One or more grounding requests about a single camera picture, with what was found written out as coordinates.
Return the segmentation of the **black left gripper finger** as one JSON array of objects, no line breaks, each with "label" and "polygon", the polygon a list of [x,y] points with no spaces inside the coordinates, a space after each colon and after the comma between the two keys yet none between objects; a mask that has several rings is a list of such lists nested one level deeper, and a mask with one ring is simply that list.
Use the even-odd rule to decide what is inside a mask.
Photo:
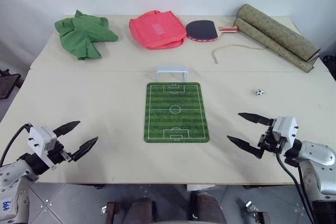
[{"label": "black left gripper finger", "polygon": [[85,143],[83,143],[79,149],[74,152],[73,154],[70,154],[69,153],[69,156],[70,156],[70,162],[71,161],[78,161],[79,159],[81,159],[85,154],[87,154],[91,149],[92,147],[96,144],[97,140],[99,138],[96,136],[88,141],[86,141]]},{"label": "black left gripper finger", "polygon": [[67,133],[72,131],[79,123],[80,121],[72,121],[72,122],[66,123],[56,128],[55,130],[53,130],[53,132],[55,133],[56,136],[66,135]]}]

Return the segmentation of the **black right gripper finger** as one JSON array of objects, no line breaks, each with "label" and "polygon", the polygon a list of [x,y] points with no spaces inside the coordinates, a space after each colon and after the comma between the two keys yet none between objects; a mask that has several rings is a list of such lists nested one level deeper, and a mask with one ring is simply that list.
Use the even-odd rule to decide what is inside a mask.
[{"label": "black right gripper finger", "polygon": [[272,126],[273,119],[266,118],[264,116],[253,114],[253,113],[247,113],[247,112],[240,112],[238,113],[239,116],[244,118],[245,120],[248,120],[250,122],[256,123],[256,124],[262,124],[265,126]]},{"label": "black right gripper finger", "polygon": [[248,142],[243,141],[239,138],[233,137],[233,136],[227,136],[227,138],[234,143],[237,147],[240,149],[254,155],[256,158],[261,159],[263,156],[264,151],[261,148],[255,148],[251,146]]}]

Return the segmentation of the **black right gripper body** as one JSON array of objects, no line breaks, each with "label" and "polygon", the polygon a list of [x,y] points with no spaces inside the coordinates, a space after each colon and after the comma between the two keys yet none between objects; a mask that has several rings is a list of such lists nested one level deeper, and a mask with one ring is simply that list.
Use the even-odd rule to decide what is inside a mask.
[{"label": "black right gripper body", "polygon": [[258,142],[260,148],[259,154],[263,154],[264,151],[268,151],[275,154],[281,154],[286,143],[286,138],[273,133],[273,127],[269,126],[265,134],[262,134]]}]

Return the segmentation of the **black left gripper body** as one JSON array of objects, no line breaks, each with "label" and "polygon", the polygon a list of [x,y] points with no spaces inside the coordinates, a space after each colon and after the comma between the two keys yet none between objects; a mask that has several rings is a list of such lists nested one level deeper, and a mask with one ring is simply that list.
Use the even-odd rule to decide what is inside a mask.
[{"label": "black left gripper body", "polygon": [[47,151],[47,166],[55,167],[64,161],[70,162],[71,154],[65,151],[64,146],[60,142],[55,142],[54,148]]}]

